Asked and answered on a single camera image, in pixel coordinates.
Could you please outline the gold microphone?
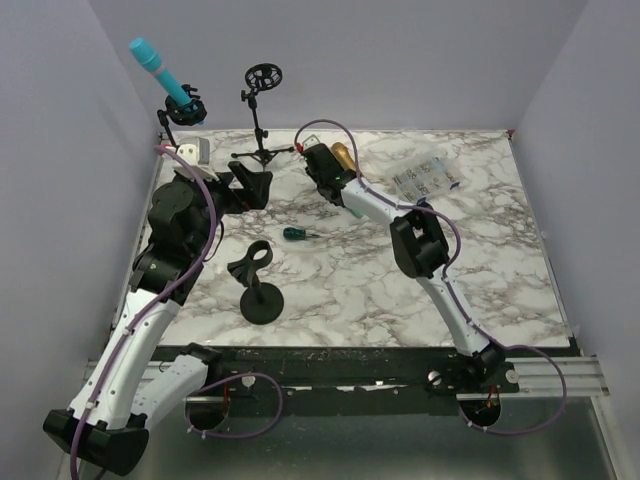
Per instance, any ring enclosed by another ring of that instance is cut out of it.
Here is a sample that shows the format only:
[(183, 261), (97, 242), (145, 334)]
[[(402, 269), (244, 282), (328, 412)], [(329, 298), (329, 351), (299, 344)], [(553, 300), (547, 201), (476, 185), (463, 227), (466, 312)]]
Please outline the gold microphone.
[(330, 151), (344, 170), (356, 171), (355, 161), (343, 143), (335, 142), (331, 145)]

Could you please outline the black tripod microphone stand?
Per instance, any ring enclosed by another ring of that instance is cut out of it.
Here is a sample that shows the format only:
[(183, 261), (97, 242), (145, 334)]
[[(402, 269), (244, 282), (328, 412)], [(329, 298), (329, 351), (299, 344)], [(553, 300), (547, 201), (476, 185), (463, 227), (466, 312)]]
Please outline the black tripod microphone stand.
[(257, 113), (257, 96), (261, 92), (275, 89), (283, 79), (283, 73), (279, 66), (273, 63), (260, 63), (250, 67), (244, 75), (247, 90), (241, 91), (241, 101), (246, 102), (252, 113), (254, 125), (254, 137), (257, 149), (253, 152), (232, 153), (233, 159), (249, 157), (258, 162), (263, 169), (280, 153), (292, 153), (294, 147), (283, 147), (269, 150), (264, 147), (263, 141), (269, 136), (260, 124)]

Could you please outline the blue microphone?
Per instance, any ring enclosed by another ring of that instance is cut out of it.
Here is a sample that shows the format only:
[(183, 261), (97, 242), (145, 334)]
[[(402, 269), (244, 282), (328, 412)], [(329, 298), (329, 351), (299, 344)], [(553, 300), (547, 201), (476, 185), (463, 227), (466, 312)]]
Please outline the blue microphone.
[(205, 114), (204, 108), (195, 105), (194, 99), (178, 83), (164, 65), (160, 54), (146, 39), (135, 38), (130, 42), (129, 50), (138, 64), (155, 78), (178, 107), (186, 108), (187, 113)]

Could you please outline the mint green microphone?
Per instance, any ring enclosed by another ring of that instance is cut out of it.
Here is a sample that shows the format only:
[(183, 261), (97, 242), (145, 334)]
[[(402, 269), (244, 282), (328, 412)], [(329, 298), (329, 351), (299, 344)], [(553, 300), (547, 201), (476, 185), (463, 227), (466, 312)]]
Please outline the mint green microphone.
[(364, 215), (361, 214), (359, 211), (349, 208), (349, 211), (358, 219), (362, 218)]

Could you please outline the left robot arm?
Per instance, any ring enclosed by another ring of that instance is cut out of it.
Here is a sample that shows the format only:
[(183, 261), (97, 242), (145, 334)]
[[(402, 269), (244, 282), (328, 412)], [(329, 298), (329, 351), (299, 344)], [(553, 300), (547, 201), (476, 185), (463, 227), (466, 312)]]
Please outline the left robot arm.
[(222, 217), (268, 203), (272, 173), (252, 172), (239, 161), (228, 167), (207, 174), (190, 166), (154, 192), (148, 245), (134, 260), (116, 328), (70, 405), (50, 411), (44, 421), (45, 433), (74, 460), (126, 476), (164, 416), (189, 394), (209, 395), (220, 387), (214, 352), (195, 344), (146, 387), (140, 382), (204, 268)]

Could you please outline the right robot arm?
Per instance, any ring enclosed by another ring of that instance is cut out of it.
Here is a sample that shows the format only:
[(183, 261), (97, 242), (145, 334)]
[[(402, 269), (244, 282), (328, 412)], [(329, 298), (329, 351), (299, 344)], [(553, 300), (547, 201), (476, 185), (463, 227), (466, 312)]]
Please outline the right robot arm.
[(343, 167), (322, 143), (297, 149), (305, 159), (306, 173), (323, 198), (388, 230), (398, 268), (421, 285), (451, 334), (460, 357), (456, 382), (474, 392), (493, 384), (505, 359), (504, 348), (481, 331), (469, 302), (456, 285), (450, 270), (455, 257), (449, 254), (437, 213), (426, 202), (410, 205), (385, 197), (355, 171)]

